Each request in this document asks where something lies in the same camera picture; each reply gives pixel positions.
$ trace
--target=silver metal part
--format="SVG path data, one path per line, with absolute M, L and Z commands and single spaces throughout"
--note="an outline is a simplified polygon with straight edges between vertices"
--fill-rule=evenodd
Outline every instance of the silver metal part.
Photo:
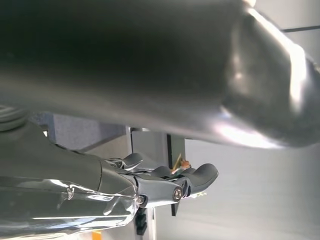
M 242 0 L 37 1 L 1 10 L 11 13 L 0 15 L 4 104 L 228 145 L 320 141 L 318 67 Z
M 132 153 L 124 159 L 109 158 L 108 161 L 112 165 L 115 165 L 117 168 L 131 171 L 142 163 L 143 159 L 138 153 Z
M 181 199 L 174 197 L 177 190 L 182 192 L 181 187 L 175 183 L 142 174 L 136 175 L 134 178 L 137 183 L 137 192 L 145 197 L 144 203 L 140 204 L 140 208 L 174 204 Z
M 177 188 L 173 193 L 173 198 L 176 201 L 180 201 L 183 197 L 183 191 L 181 188 Z
M 145 197 L 144 196 L 138 196 L 137 198 L 137 204 L 141 205 L 143 203 L 145 202 Z

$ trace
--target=gray wall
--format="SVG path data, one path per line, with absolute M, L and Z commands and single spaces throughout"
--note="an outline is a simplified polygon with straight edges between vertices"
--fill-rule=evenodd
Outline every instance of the gray wall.
M 214 164 L 206 196 L 185 199 L 177 217 L 156 210 L 158 240 L 318 240 L 320 146 L 259 150 L 186 142 L 192 166 Z
M 257 0 L 255 7 L 282 29 L 320 25 L 319 0 Z

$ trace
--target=screw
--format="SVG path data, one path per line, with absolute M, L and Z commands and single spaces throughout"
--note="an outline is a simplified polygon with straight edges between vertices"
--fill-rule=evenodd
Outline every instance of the screw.
M 183 196 L 183 191 L 181 188 L 177 188 L 173 192 L 173 199 L 175 201 L 179 201 Z
M 141 205 L 145 202 L 145 198 L 143 196 L 138 196 L 137 198 L 137 204 Z

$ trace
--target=reflective metallic surface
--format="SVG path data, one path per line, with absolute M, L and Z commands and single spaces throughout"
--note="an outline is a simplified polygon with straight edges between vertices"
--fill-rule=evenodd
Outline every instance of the reflective metallic surface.
M 72 234 L 125 226 L 138 210 L 135 186 L 104 194 L 67 181 L 0 177 L 0 237 Z
M 4 102 L 222 144 L 320 141 L 317 67 L 245 1 L 36 1 L 0 11 Z

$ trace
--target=metal pipe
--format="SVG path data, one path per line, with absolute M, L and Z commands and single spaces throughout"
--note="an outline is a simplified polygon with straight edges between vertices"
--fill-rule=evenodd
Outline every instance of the metal pipe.
M 318 68 L 243 1 L 18 3 L 0 8 L 5 103 L 221 144 L 320 140 Z

